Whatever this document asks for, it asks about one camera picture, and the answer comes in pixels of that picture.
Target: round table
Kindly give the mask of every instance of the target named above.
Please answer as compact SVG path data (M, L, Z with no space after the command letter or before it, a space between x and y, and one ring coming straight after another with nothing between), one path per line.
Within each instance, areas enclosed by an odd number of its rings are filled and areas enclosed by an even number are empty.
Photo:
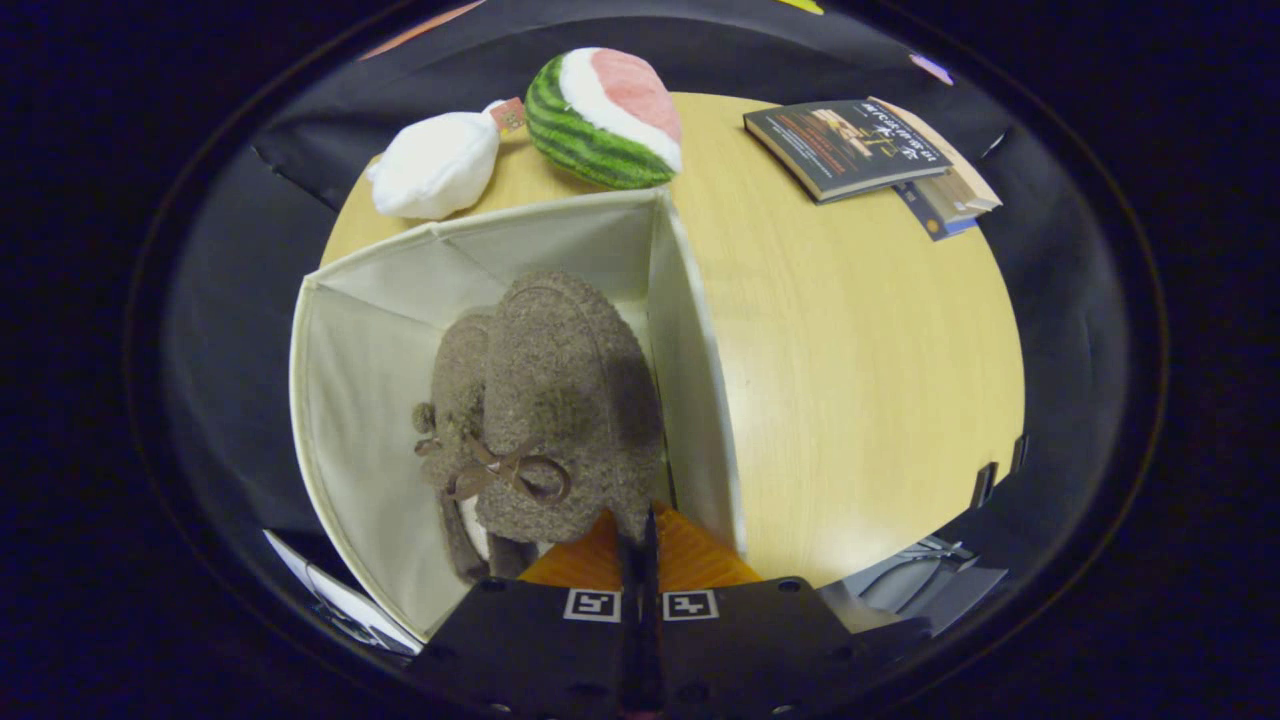
M819 587L968 509L989 462L1007 474L1024 413L1012 306L980 229L933 242L892 190L814 205L742 129L771 104L675 101L685 169L671 191L719 345L746 560ZM600 190L521 129L453 217ZM380 215L361 176L321 264L417 224Z

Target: tag on plush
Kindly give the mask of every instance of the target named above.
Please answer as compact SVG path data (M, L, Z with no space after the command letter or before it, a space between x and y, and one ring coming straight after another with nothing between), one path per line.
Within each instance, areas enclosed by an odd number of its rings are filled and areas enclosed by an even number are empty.
M489 114L493 115L493 122L498 123L498 131L503 136L525 127L525 104L520 101L520 97L512 97L490 109Z

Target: book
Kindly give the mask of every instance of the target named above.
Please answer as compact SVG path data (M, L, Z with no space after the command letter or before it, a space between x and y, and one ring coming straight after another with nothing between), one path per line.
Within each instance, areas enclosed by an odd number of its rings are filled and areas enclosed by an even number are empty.
M1000 196L996 195L996 191L992 190L989 184L987 184L987 181L982 179L982 176L978 174L978 170L974 169L973 164L965 160L964 156L960 155L960 151L947 142L945 137L938 135L937 131L929 127L928 123L922 120L915 114L899 108L897 105L886 102L884 100L879 100L877 97L870 97L870 100L876 100L895 115L905 120L909 126L911 126L911 128L928 138L928 141L942 152L947 161L951 163L951 168L947 169L945 174L938 176L937 178L929 178L928 181L922 181L924 184L937 188L941 195L945 195L951 200L974 210L995 210L1002 205Z
M893 186L893 190L897 191L899 197L901 197L902 202L905 202L908 209L911 210L915 219L920 222L920 227L924 228L924 232L929 233L929 237L936 241L961 233L969 228L978 227L977 218L945 222L933 209L933 205L919 192L918 183L899 183Z
M975 210L955 200L955 196L947 192L946 187L929 182L932 179L934 178L922 178L914 183L915 191L924 196L929 205L933 206L933 211L942 218L943 223L968 220L983 213L983 210Z
M945 173L951 161L877 100L769 108L742 124L822 204Z

